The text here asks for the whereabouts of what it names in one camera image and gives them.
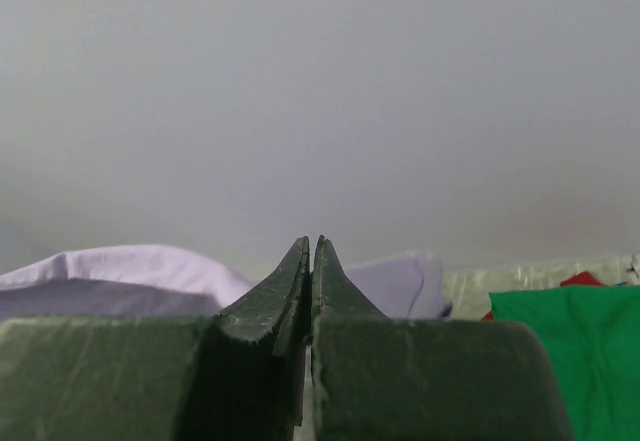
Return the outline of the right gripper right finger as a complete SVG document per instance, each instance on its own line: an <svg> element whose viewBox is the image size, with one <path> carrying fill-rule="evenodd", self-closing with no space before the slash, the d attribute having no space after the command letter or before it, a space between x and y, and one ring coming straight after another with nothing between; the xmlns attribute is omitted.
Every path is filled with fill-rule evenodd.
<svg viewBox="0 0 640 441"><path fill-rule="evenodd" d="M320 440L570 440L551 359L519 322L384 315L320 238L312 274Z"/></svg>

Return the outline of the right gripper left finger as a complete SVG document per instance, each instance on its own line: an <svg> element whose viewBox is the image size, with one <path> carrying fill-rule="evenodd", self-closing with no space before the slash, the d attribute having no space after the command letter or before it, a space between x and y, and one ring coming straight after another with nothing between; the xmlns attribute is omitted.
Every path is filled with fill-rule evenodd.
<svg viewBox="0 0 640 441"><path fill-rule="evenodd" d="M310 249L214 315L1 317L5 440L290 440L303 420Z"/></svg>

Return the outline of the lavender t shirt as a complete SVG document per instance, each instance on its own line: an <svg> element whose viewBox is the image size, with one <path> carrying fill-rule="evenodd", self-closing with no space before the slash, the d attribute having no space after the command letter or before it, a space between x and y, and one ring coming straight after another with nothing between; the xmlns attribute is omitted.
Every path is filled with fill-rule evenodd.
<svg viewBox="0 0 640 441"><path fill-rule="evenodd" d="M444 297L439 257L412 252L345 271L392 318L437 319ZM253 288L224 264L166 245L68 251L1 277L1 317L37 314L214 315Z"/></svg>

